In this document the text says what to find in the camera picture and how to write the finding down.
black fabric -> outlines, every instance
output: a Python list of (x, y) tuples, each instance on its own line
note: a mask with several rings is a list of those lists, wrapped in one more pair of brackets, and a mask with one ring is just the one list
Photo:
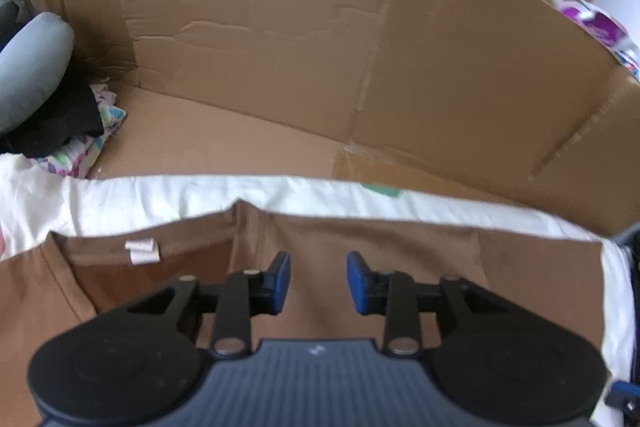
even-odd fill
[(72, 59), (51, 97), (27, 121), (0, 137), (0, 153), (38, 158), (56, 151), (72, 136), (96, 138), (102, 133), (94, 92)]

clothing pile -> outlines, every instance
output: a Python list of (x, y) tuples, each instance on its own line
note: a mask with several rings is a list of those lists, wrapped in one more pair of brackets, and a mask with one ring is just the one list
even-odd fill
[(21, 22), (22, 11), (0, 0), (0, 153), (84, 178), (126, 113), (75, 64), (69, 24), (50, 12)]

gray rounded object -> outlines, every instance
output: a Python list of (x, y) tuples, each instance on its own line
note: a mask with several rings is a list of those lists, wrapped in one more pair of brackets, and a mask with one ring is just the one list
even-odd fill
[(58, 15), (36, 15), (0, 52), (0, 136), (52, 95), (68, 67), (74, 31)]

white sheet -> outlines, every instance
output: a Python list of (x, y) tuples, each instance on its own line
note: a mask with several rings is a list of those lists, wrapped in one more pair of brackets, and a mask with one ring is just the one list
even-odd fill
[[(23, 156), (0, 155), (0, 229), (4, 260), (39, 245), (49, 230), (67, 236), (114, 235), (220, 212), (245, 200), (291, 216), (421, 221), (510, 230), (551, 239), (602, 241), (605, 331), (602, 356), (614, 379), (628, 380), (635, 313), (626, 254), (617, 245), (544, 212), (402, 191), (378, 194), (360, 184), (290, 176), (140, 176), (61, 178)], [(622, 425), (600, 403), (592, 420)]]

brown t-shirt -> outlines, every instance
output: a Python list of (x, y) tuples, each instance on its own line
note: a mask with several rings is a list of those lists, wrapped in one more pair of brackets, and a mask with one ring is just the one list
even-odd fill
[[(159, 245), (161, 262), (133, 266), (125, 242), (146, 238)], [(0, 424), (40, 421), (25, 375), (47, 339), (178, 275), (222, 282), (232, 271), (266, 269), (280, 250), (292, 258), (286, 304), (277, 317), (252, 320), (254, 341), (379, 340), (383, 318), (359, 316), (346, 281), (346, 254), (359, 250), (372, 269), (405, 271), (418, 282), (444, 274), (473, 280), (600, 347), (600, 248), (471, 227), (281, 216), (243, 202), (221, 214), (115, 237), (51, 233), (39, 247), (0, 263)], [(438, 345), (433, 316), (423, 315), (422, 329), (424, 344)], [(209, 331), (202, 328), (200, 342)]]

